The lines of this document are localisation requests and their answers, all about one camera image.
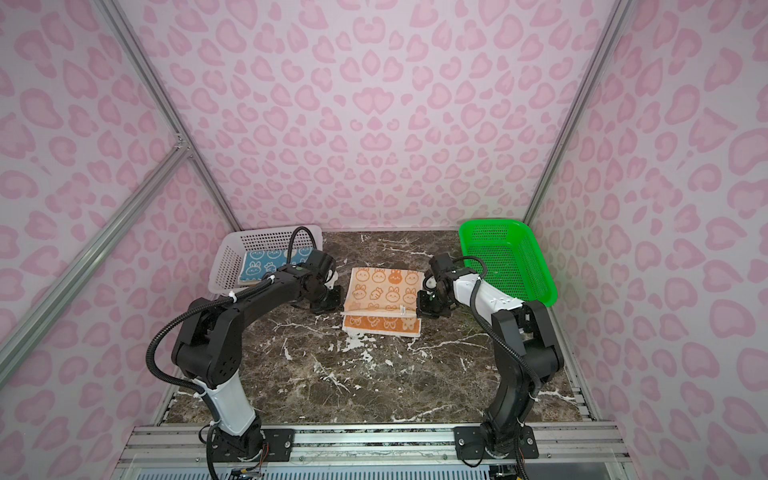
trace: green basket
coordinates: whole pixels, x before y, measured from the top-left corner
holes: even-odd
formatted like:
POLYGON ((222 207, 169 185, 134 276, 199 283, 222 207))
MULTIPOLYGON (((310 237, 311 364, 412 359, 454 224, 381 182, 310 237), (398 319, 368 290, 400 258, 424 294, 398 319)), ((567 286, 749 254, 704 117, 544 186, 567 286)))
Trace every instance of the green basket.
MULTIPOLYGON (((458 229, 464 255, 474 255, 488 266, 485 280, 507 295, 552 306, 558 299, 541 249, 525 223, 510 219, 470 220, 458 229)), ((473 260, 465 265, 480 270, 473 260)))

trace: diagonal metal beam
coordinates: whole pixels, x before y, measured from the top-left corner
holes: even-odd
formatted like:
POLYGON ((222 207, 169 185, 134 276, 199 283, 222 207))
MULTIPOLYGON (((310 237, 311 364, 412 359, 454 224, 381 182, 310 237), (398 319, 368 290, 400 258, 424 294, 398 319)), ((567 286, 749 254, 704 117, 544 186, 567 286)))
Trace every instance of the diagonal metal beam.
POLYGON ((16 331, 0 348, 0 389, 45 337, 69 303, 88 284, 96 269, 109 257, 186 159, 190 159, 190 150, 184 142, 180 142, 69 264, 64 274, 56 279, 45 298, 19 321, 16 331))
POLYGON ((614 53, 621 33, 629 24, 635 4, 637 4, 635 0, 616 0, 611 9, 611 13, 603 28, 603 33, 598 40, 598 46, 592 54, 587 70, 584 73, 584 78, 576 91, 573 103, 571 103, 571 110, 568 111, 568 115, 565 117, 563 128, 558 133, 552 153, 547 159, 547 166, 544 168, 541 178, 539 178, 531 203, 528 205, 525 217, 523 217, 523 222, 526 225, 531 226, 541 203, 544 201, 544 196, 547 193, 549 184, 552 183, 554 173, 557 171, 558 165, 568 149, 568 144, 578 128, 584 111, 587 110, 589 97, 592 96, 592 92, 600 83, 600 78, 611 61, 611 55, 614 53))
POLYGON ((187 127, 181 120, 181 116, 176 110, 173 102, 170 100, 170 96, 163 86, 160 75, 157 74, 150 63, 144 48, 141 46, 141 43, 136 36, 136 32, 125 16, 123 8, 118 4, 117 0, 94 0, 94 2, 101 10, 101 14, 112 29, 115 38, 123 47, 123 51, 128 56, 128 59, 131 60, 136 72, 144 82, 144 86, 147 87, 149 94, 157 104, 157 108, 160 113, 162 113, 165 121, 170 125, 178 140, 187 142, 192 150, 192 163, 200 175, 200 178, 203 180, 204 185, 210 192, 210 195, 213 197, 214 203, 219 207, 219 210, 227 219, 230 227, 235 231, 241 231, 243 228, 240 225, 240 221, 232 211, 232 208, 219 188, 219 185, 214 180, 214 176, 211 174, 210 170, 208 170, 208 166, 203 160, 203 155, 200 153, 197 145, 195 145, 192 135, 190 135, 187 127))

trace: metal rail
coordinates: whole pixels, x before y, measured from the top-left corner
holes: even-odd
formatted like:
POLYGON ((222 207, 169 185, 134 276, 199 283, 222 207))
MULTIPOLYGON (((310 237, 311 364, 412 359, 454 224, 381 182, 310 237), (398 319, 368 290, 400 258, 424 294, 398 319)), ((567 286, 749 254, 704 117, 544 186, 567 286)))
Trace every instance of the metal rail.
POLYGON ((96 269, 107 259, 155 195, 189 156, 187 145, 180 142, 123 203, 107 225, 72 260, 64 274, 51 285, 45 298, 22 318, 16 331, 0 348, 0 389, 45 337, 69 303, 83 290, 96 269))
MULTIPOLYGON (((629 462, 627 447, 613 422, 529 424, 540 458, 527 462, 629 462)), ((265 425, 296 430, 290 462, 278 465, 460 465, 452 428, 474 424, 265 425)), ((201 425, 138 427, 128 439, 117 468, 183 468, 199 465, 205 448, 201 425)), ((514 459, 493 459, 514 463, 514 459)), ((226 464, 250 466, 252 462, 226 464)))
POLYGON ((181 116, 163 87, 160 75, 157 74, 150 63, 149 58, 147 58, 147 54, 144 52, 144 48, 141 46, 141 43, 136 36, 136 32, 133 27, 131 27, 131 23, 126 18, 123 8, 116 0, 95 0, 95 3, 99 7, 99 10, 101 10, 101 14, 109 24, 115 38, 128 56, 128 59, 131 60, 136 72, 147 87, 149 95, 154 99, 157 108, 165 118, 165 121, 180 141, 185 141, 189 144, 192 153, 192 163, 200 175, 200 178, 203 180, 203 184, 213 197, 214 203, 219 207, 219 210, 227 219, 228 224, 233 230, 242 230, 243 228, 240 225, 240 221, 232 211, 232 208, 221 192, 219 185, 214 180, 214 176, 210 173, 210 170, 208 170, 208 166, 203 160, 203 155, 200 153, 200 150, 198 150, 197 145, 195 145, 190 132, 184 126, 181 116))
POLYGON ((598 40, 598 46, 595 48, 594 54, 587 66, 587 70, 584 73, 584 79, 581 81, 581 84, 576 91, 576 96, 571 104, 571 109, 565 117, 563 128, 558 133, 558 137, 554 142, 554 148, 552 148, 552 153, 547 160, 547 166, 544 168, 541 178, 539 178, 536 189, 534 190, 533 198, 531 198, 531 203, 525 211, 523 223, 526 225, 530 226, 533 223, 533 219, 536 217, 536 212, 538 212, 541 202, 544 200, 544 196, 547 193, 549 184, 552 182, 554 173, 562 161, 574 132, 578 128, 579 120, 587 109, 589 97, 598 86, 600 78, 609 63, 611 54, 619 41, 621 32, 624 30, 624 27, 628 24, 629 19, 632 16, 632 11, 636 3, 635 0, 617 0, 611 9, 611 14, 608 16, 608 21, 603 28, 603 33, 598 40))

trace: towel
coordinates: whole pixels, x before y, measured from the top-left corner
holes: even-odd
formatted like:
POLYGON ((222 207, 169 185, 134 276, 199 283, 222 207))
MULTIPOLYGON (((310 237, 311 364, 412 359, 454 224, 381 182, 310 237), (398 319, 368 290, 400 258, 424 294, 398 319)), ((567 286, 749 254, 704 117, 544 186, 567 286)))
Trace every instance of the towel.
POLYGON ((353 268, 343 315, 415 318, 423 281, 424 273, 414 270, 353 268))
MULTIPOLYGON (((298 265, 310 256, 311 247, 294 249, 290 262, 298 265)), ((266 273, 272 273, 288 260, 288 250, 250 250, 243 256, 243 266, 240 268, 239 285, 259 283, 266 273)))
POLYGON ((422 334, 422 321, 418 318, 348 315, 344 317, 342 330, 347 333, 417 337, 422 334))

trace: black mounting plate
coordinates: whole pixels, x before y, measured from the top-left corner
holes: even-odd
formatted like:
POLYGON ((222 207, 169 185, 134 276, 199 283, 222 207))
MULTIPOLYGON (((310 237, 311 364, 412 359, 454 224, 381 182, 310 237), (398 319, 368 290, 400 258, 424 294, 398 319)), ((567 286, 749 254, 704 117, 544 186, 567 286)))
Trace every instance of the black mounting plate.
MULTIPOLYGON (((267 450, 265 462, 288 462, 290 460, 290 453, 293 450, 293 435, 292 429, 266 429, 261 431, 264 435, 264 441, 268 444, 269 450, 267 450)), ((213 462, 240 462, 240 455, 243 453, 232 449, 226 442, 218 442, 217 438, 214 438, 214 445, 217 447, 214 449, 211 456, 213 462)), ((256 462, 259 461, 259 456, 256 456, 256 462)))
MULTIPOLYGON (((523 458, 538 458, 538 447, 536 446, 536 438, 533 436, 533 429, 529 426, 525 426, 521 431, 520 451, 523 454, 523 458)), ((481 457, 489 461, 493 458, 488 453, 483 453, 485 445, 483 444, 482 435, 480 434, 480 427, 455 427, 453 429, 454 443, 456 447, 456 456, 463 458, 464 460, 479 460, 481 457)), ((510 454, 507 458, 514 458, 513 454, 510 454)))

